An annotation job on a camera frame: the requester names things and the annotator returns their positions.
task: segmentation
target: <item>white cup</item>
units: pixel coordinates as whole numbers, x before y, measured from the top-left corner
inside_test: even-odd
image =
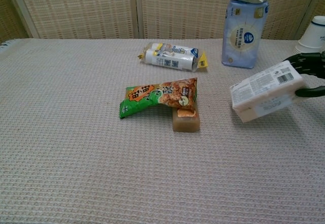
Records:
[[[315,16],[298,41],[294,53],[321,52],[325,43],[325,16]]]

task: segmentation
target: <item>woven fabric surface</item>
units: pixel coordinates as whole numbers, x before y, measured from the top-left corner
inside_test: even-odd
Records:
[[[242,123],[229,87],[292,55],[262,40],[254,69],[140,64],[149,40],[16,40],[0,53],[1,223],[325,223],[325,100]],[[119,119],[125,88],[198,78],[201,130],[172,110]],[[324,85],[304,76],[310,86]]]

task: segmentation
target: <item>blue tissue package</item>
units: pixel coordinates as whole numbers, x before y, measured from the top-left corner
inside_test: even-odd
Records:
[[[230,0],[225,15],[222,64],[254,67],[268,12],[268,2],[251,4]]]

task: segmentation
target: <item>translucent soap bar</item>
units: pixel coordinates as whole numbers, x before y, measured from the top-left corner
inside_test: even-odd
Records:
[[[173,130],[176,132],[194,133],[200,129],[198,105],[195,111],[173,108]]]

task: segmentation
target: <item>woven panel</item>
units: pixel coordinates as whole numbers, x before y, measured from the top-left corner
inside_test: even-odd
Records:
[[[132,8],[135,3],[131,0],[24,1],[40,38],[102,39],[138,35],[135,8]]]
[[[145,38],[222,38],[229,0],[141,0]]]
[[[311,0],[270,0],[263,39],[293,40]]]
[[[11,0],[0,0],[0,43],[15,38],[27,38],[27,32]]]
[[[18,40],[0,53],[0,222],[325,223],[325,100],[243,124],[229,87],[292,55],[261,40],[254,69],[140,64],[148,40]],[[201,130],[171,108],[119,119],[125,87],[198,77]],[[324,82],[305,76],[312,86]]]
[[[325,16],[325,0],[312,0],[296,34],[297,40],[304,34],[314,16]]]

